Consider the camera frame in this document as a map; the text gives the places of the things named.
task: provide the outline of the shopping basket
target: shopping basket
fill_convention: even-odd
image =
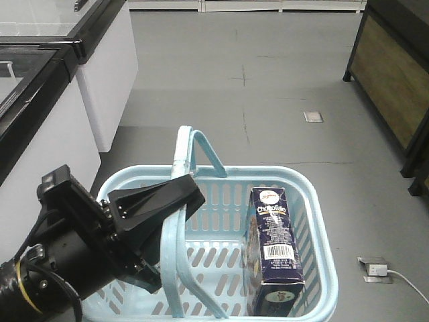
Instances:
[[[212,166],[197,166],[198,142]],[[118,280],[83,302],[93,322],[184,322],[228,317],[231,322],[328,321],[338,298],[338,280],[314,187],[281,166],[223,166],[204,134],[189,126],[178,132],[173,166],[130,166],[112,175],[98,200],[115,189],[132,189],[191,173],[206,203],[185,222],[185,207],[162,229],[163,287],[155,294]],[[302,260],[305,287],[287,317],[246,316],[241,251],[250,189],[284,187]]]

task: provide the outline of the white cable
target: white cable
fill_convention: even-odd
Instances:
[[[412,288],[414,288],[414,290],[429,304],[429,300],[428,300],[428,298],[427,297],[425,297],[424,296],[424,294],[422,293],[422,292],[420,292],[419,290],[418,290],[418,288],[413,284],[413,283],[411,283],[410,282],[410,280],[408,280],[408,278],[406,278],[404,275],[402,275],[401,273],[399,273],[399,272],[396,272],[395,270],[387,270],[387,272],[388,273],[392,273],[392,274],[395,274],[395,275],[398,275],[399,277],[402,277]]]

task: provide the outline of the floor drain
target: floor drain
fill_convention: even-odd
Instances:
[[[304,117],[308,123],[323,123],[322,114],[319,111],[305,111]]]

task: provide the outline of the screw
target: screw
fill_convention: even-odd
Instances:
[[[47,280],[41,280],[40,283],[39,283],[39,288],[41,290],[44,290],[47,287],[48,287],[48,281]]]
[[[138,272],[140,272],[141,270],[143,270],[143,268],[140,265],[134,264],[134,269]]]
[[[104,207],[107,206],[109,203],[107,202],[107,200],[101,199],[101,201],[99,202],[99,205]]]
[[[110,235],[110,239],[111,239],[111,241],[112,242],[115,242],[115,241],[117,241],[119,238],[118,238],[118,234],[117,233],[112,233],[111,235]]]
[[[104,213],[105,213],[105,216],[107,217],[107,219],[112,218],[112,214],[111,214],[111,212],[110,212],[110,208],[106,208],[106,209],[104,210]]]

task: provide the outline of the freezer lid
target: freezer lid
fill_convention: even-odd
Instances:
[[[0,46],[0,185],[77,67],[71,46]]]
[[[0,44],[70,44],[79,63],[84,64],[124,3],[125,0],[2,0]]]

